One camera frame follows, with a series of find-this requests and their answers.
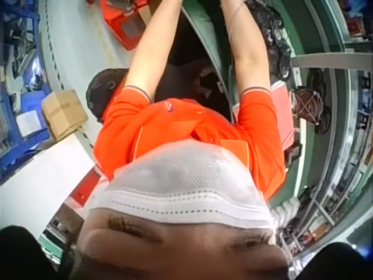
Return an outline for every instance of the face mask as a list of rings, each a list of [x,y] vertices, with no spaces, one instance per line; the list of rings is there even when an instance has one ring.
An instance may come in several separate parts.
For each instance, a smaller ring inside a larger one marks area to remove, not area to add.
[[[248,169],[230,151],[193,140],[163,145],[118,169],[92,208],[159,223],[274,230]]]

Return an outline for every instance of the blue shelf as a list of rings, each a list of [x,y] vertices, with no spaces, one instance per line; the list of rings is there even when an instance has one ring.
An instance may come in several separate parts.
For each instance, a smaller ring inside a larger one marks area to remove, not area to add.
[[[5,86],[5,69],[6,69],[6,62],[4,60],[4,49],[5,49],[5,33],[4,33],[4,24],[3,24],[3,17],[4,13],[13,13],[21,17],[30,18],[33,21],[33,36],[34,42],[36,44],[36,57],[39,60],[40,67],[42,70],[43,75],[43,91],[45,95],[51,93],[50,86],[48,81],[45,77],[45,66],[43,61],[43,56],[41,53],[41,46],[40,46],[40,36],[39,36],[39,29],[38,24],[40,21],[39,14],[37,11],[37,3],[34,7],[29,6],[29,10],[20,9],[15,6],[10,6],[4,3],[0,3],[0,106],[2,111],[5,113],[5,119],[8,129],[8,138],[6,139],[7,145],[9,145],[9,150],[5,152],[0,157],[0,183],[2,181],[11,176],[13,172],[22,164],[32,158],[32,156],[36,152],[31,152],[30,150],[36,147],[38,144],[42,143],[46,139],[50,137],[50,132],[48,128],[43,128],[37,132],[28,135],[27,137],[22,137],[20,131],[18,129],[18,125],[12,110],[12,106],[10,105],[10,98],[6,91]]]

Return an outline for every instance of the brown cardboard box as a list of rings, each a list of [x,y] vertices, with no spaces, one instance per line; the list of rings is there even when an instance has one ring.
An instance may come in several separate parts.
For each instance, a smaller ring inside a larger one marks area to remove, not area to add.
[[[74,90],[52,92],[41,102],[41,106],[45,120],[57,141],[73,133],[88,120]]]

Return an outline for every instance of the orange shirt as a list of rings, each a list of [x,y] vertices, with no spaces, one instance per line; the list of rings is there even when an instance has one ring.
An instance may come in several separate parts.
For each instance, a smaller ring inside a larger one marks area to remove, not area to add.
[[[125,87],[121,91],[107,111],[94,146],[97,163],[109,179],[117,168],[160,145],[194,138],[237,155],[266,200],[284,181],[276,111],[266,90],[246,90],[236,124],[193,100],[150,104],[139,89]]]

